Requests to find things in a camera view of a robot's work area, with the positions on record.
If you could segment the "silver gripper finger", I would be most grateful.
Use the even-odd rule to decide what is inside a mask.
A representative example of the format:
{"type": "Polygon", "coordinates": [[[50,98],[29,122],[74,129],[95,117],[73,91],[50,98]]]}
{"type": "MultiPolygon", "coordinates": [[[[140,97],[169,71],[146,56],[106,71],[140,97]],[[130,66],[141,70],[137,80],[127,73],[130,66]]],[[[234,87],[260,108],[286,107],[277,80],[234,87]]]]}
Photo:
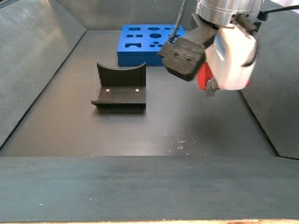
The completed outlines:
{"type": "Polygon", "coordinates": [[[204,96],[205,97],[212,97],[216,94],[216,91],[218,90],[217,82],[214,81],[213,78],[210,78],[206,81],[206,86],[204,89],[204,96]]]}

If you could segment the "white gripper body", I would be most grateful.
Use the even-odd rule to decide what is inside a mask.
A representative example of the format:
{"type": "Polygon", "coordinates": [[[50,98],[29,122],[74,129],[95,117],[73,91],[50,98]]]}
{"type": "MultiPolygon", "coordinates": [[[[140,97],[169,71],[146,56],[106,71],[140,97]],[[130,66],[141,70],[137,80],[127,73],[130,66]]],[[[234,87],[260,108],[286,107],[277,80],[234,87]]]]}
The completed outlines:
{"type": "Polygon", "coordinates": [[[205,60],[220,90],[240,90],[246,86],[256,52],[257,42],[238,25],[218,28],[205,49],[205,60]]]}

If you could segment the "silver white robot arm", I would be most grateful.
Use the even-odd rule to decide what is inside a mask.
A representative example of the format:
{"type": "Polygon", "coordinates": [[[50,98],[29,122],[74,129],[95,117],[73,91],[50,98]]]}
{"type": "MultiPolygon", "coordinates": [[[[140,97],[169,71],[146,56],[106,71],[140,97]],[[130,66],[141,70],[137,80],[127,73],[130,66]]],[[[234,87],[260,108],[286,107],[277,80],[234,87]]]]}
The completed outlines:
{"type": "Polygon", "coordinates": [[[206,96],[217,90],[241,90],[249,84],[257,60],[257,19],[264,0],[197,0],[196,14],[216,26],[197,84],[206,96]]]}

